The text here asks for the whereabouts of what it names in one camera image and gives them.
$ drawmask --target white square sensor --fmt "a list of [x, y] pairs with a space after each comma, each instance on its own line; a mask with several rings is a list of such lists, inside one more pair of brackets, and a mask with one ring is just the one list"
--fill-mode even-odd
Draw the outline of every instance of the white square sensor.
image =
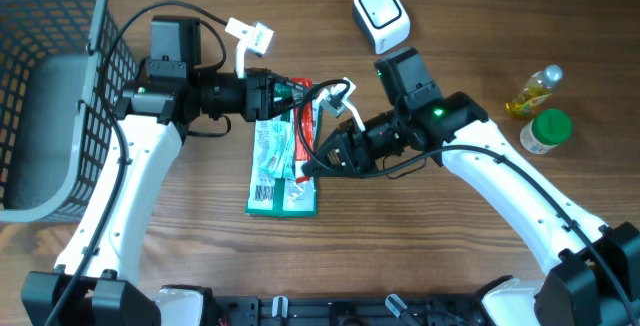
[[409, 16], [400, 0], [353, 0], [353, 18], [377, 54], [409, 36]]

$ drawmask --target red toothpaste tube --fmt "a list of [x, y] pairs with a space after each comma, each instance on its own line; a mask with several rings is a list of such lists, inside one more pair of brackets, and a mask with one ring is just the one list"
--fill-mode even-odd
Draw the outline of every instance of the red toothpaste tube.
[[[292, 81], [307, 88], [311, 88], [313, 86], [313, 82], [311, 81], [311, 79], [307, 79], [307, 78], [294, 78], [292, 79]], [[311, 147], [311, 150], [314, 150], [313, 144], [314, 144], [315, 135], [313, 134], [313, 107], [311, 104], [312, 103], [309, 102], [304, 107], [304, 110], [302, 113], [302, 132], [304, 133], [304, 138], [309, 144], [309, 146]], [[311, 160], [311, 156], [309, 156], [309, 154], [307, 153], [307, 150], [305, 150], [304, 146], [302, 145], [302, 141], [300, 140], [300, 135], [298, 134], [298, 130], [297, 130], [298, 112], [300, 112], [298, 108], [295, 108], [293, 111], [293, 120], [294, 120], [293, 129], [296, 135], [296, 155], [295, 155], [294, 167], [295, 167], [296, 183], [301, 183], [301, 182], [306, 182], [311, 180], [311, 177], [305, 176], [304, 173], [302, 172], [302, 165], [304, 165], [305, 162]]]

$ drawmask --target white plastic housing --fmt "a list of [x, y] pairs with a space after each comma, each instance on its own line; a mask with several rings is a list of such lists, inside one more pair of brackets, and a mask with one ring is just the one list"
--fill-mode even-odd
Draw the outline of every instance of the white plastic housing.
[[255, 22], [253, 26], [249, 26], [233, 17], [229, 18], [224, 30], [239, 39], [235, 52], [235, 69], [236, 76], [243, 79], [245, 78], [245, 53], [249, 51], [257, 56], [264, 56], [274, 32], [261, 22]]
[[[118, 122], [127, 140], [131, 164], [115, 201], [104, 233], [83, 276], [99, 278], [104, 270], [118, 272], [118, 280], [138, 282], [142, 241], [151, 219], [160, 186], [169, 166], [180, 153], [182, 139], [173, 123], [159, 124], [156, 117], [129, 115]], [[109, 153], [87, 211], [71, 241], [56, 260], [72, 275], [78, 269], [83, 249], [89, 244], [107, 205], [118, 174], [120, 149], [111, 137]]]
[[533, 297], [542, 284], [542, 280], [511, 279], [489, 291], [482, 298], [482, 305], [496, 326], [539, 326]]
[[335, 95], [344, 91], [344, 89], [347, 87], [347, 85], [345, 84], [336, 84], [335, 86], [332, 86], [330, 89], [327, 89], [327, 88], [322, 89], [318, 97], [316, 97], [316, 102], [318, 102], [318, 104], [322, 106], [323, 110], [328, 111], [331, 115], [333, 115], [336, 118], [340, 117], [340, 115], [342, 115], [343, 112], [349, 109], [349, 111], [351, 111], [351, 114], [353, 115], [353, 119], [356, 121], [356, 124], [358, 125], [358, 128], [360, 129], [360, 131], [364, 132], [366, 131], [366, 128], [364, 127], [364, 122], [360, 117], [360, 113], [358, 113], [358, 109], [351, 102], [351, 99], [349, 98], [349, 96], [351, 96], [353, 91], [356, 90], [356, 84], [354, 84], [351, 80], [349, 80], [346, 77], [343, 77], [342, 79], [349, 81], [349, 83], [351, 84], [351, 87], [349, 87], [349, 91], [347, 91], [347, 93], [342, 97], [342, 103], [340, 104], [340, 107], [338, 108], [333, 107], [329, 100], [331, 97], [334, 97]]
[[[455, 136], [456, 139], [450, 145], [473, 145], [505, 155], [536, 180], [569, 217], [578, 221], [591, 242], [602, 237], [599, 227], [606, 223], [582, 209], [553, 186], [509, 145], [493, 121], [475, 121], [456, 131]], [[444, 152], [442, 163], [476, 189], [511, 225], [527, 244], [545, 274], [561, 262], [558, 258], [560, 251], [569, 249], [577, 253], [585, 248], [575, 232], [563, 227], [566, 226], [565, 222], [557, 216], [549, 202], [505, 164], [496, 163], [488, 155], [466, 150]]]
[[199, 292], [166, 288], [149, 298], [160, 309], [162, 326], [200, 325], [204, 297]]
[[411, 23], [400, 0], [353, 0], [353, 18], [377, 54], [404, 41]]

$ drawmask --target bottle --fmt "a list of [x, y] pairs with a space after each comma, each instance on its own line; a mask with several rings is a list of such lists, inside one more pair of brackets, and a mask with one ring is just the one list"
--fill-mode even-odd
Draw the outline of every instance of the bottle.
[[556, 85], [561, 79], [562, 69], [558, 65], [536, 72], [518, 96], [507, 103], [505, 109], [509, 116], [514, 119], [532, 116], [533, 111], [556, 91]]
[[571, 136], [571, 120], [556, 109], [544, 110], [520, 132], [520, 143], [529, 152], [545, 154]]

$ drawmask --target white device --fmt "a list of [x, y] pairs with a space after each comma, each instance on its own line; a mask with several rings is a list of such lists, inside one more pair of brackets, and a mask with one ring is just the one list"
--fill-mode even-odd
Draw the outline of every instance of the white device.
[[235, 69], [236, 76], [239, 79], [245, 77], [244, 72], [244, 55], [247, 51], [259, 57], [267, 53], [267, 48], [273, 38], [273, 30], [262, 22], [255, 22], [253, 26], [249, 26], [242, 21], [233, 17], [229, 18], [225, 32], [239, 39], [235, 53]]
[[411, 22], [400, 0], [353, 0], [353, 19], [376, 54], [382, 54], [409, 36]]
[[328, 89], [327, 88], [322, 89], [318, 97], [316, 97], [316, 102], [320, 106], [322, 106], [323, 110], [328, 111], [335, 118], [340, 117], [340, 115], [342, 115], [342, 113], [348, 109], [349, 111], [351, 111], [351, 114], [353, 115], [353, 119], [356, 121], [356, 124], [358, 125], [358, 128], [360, 129], [360, 131], [364, 132], [366, 131], [364, 122], [360, 117], [360, 113], [358, 113], [358, 109], [353, 104], [353, 102], [351, 102], [351, 99], [349, 98], [349, 96], [351, 96], [353, 91], [356, 90], [356, 84], [351, 82], [351, 80], [349, 80], [346, 77], [343, 77], [342, 79], [349, 81], [350, 87], [349, 87], [349, 91], [347, 91], [347, 93], [344, 94], [344, 96], [342, 96], [342, 99], [340, 100], [340, 106], [333, 107], [333, 105], [331, 104], [331, 99], [337, 97], [337, 95], [339, 95], [342, 91], [344, 91], [344, 89], [347, 87], [347, 85], [345, 84], [336, 84]]

